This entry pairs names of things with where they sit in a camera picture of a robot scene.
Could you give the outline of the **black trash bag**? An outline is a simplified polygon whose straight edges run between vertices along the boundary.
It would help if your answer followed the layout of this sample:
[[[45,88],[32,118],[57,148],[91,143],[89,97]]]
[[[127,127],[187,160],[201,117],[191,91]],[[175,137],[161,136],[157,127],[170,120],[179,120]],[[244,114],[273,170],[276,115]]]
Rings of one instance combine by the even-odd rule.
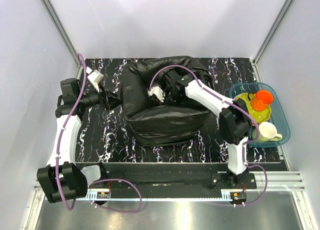
[[[122,109],[127,126],[143,146],[158,147],[189,141],[211,114],[203,105],[187,97],[177,104],[161,104],[149,97],[147,89],[152,80],[161,86],[165,83],[163,73],[157,78],[154,75],[169,65],[175,65],[174,70],[182,76],[187,74],[180,68],[184,66],[205,85],[213,87],[213,77],[208,69],[191,56],[163,57],[127,64],[122,70]]]

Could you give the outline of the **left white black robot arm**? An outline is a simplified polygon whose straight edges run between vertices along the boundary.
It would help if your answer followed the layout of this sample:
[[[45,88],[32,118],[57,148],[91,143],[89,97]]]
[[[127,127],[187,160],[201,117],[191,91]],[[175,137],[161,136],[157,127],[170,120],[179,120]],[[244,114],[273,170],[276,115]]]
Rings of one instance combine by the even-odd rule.
[[[86,109],[100,106],[106,111],[122,104],[113,92],[104,90],[102,84],[97,89],[83,93],[79,80],[68,78],[60,82],[62,94],[58,97],[55,111],[57,131],[54,146],[45,167],[37,170],[37,180],[50,203],[84,198],[93,184],[103,188],[108,176],[102,164],[76,166],[75,151],[77,138]]]

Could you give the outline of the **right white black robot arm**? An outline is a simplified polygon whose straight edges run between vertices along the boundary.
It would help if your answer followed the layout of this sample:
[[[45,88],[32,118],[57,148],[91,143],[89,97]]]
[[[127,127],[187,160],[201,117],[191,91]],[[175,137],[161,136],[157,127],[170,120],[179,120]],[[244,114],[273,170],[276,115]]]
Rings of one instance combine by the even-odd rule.
[[[246,103],[217,93],[192,72],[184,76],[178,74],[177,67],[171,65],[163,75],[166,84],[164,102],[180,104],[184,99],[191,99],[218,117],[220,136],[227,142],[228,149],[226,179],[230,187],[239,188],[249,173],[246,150],[252,120]]]

